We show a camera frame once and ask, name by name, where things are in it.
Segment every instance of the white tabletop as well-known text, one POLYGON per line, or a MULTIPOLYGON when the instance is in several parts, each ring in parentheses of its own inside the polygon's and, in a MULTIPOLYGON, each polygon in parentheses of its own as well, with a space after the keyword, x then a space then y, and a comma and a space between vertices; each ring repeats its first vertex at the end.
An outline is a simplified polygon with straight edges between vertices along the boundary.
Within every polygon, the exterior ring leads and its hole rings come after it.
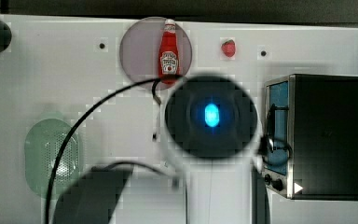
MULTIPOLYGON (((109 92, 130 84, 118 58, 135 22, 0 15, 12 30, 0 53, 0 223, 41 223, 44 201, 27 186, 24 139, 43 112, 74 124, 109 92), (104 43, 105 49, 99 49, 104 43)), ((193 47, 189 74, 214 71, 238 80, 261 110, 263 83, 293 73, 358 76, 358 29, 178 22, 193 47), (220 51, 235 39, 237 53, 220 51), (261 57, 265 50, 267 57, 261 57)), ((103 105, 80 128, 85 169, 133 158, 160 164, 152 142, 158 106, 141 88, 103 105)), ((269 192, 271 223, 358 223, 358 202, 289 201, 269 192)))

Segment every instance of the green circular plate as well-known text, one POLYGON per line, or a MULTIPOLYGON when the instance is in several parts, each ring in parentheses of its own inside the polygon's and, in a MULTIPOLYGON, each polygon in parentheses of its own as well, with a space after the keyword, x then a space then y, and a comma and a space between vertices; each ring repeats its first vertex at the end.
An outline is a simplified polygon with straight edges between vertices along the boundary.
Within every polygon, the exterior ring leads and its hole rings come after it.
MULTIPOLYGON (((48 181, 55 158, 71 126, 59 119, 44 119, 28 132, 25 139, 25 177, 31 190, 46 198, 48 181)), ((79 144, 77 134, 63 152, 54 182, 52 199, 57 199, 79 178, 79 144)))

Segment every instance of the black microwave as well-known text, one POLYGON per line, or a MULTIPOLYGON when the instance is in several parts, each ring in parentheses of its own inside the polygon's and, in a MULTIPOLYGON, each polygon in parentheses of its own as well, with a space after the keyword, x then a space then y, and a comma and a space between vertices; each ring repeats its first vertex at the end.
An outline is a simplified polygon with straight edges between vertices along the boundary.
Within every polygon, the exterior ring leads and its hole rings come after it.
POLYGON ((294 74, 265 84, 268 189, 358 201, 358 77, 294 74))

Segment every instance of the black knob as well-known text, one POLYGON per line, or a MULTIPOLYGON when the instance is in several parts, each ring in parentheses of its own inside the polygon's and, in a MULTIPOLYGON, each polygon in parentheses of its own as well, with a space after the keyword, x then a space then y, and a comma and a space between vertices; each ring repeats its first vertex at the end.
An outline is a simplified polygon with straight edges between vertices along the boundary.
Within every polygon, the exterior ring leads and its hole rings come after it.
POLYGON ((271 184, 271 176, 270 175, 265 175, 264 176, 264 183, 266 183, 266 185, 270 185, 271 184))
POLYGON ((280 179, 272 181, 272 187, 275 188, 277 191, 283 190, 283 182, 280 179))

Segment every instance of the red ketchup bottle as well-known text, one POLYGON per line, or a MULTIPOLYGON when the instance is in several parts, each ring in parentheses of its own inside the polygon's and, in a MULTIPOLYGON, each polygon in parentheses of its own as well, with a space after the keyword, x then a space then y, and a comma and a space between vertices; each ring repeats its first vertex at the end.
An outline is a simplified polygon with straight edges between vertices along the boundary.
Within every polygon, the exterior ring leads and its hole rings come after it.
MULTIPOLYGON (((179 75, 179 54, 176 45, 175 21, 166 20, 164 35, 161 39, 158 53, 158 77, 166 75, 179 75)), ((172 85, 174 79, 162 80, 163 83, 172 85)))

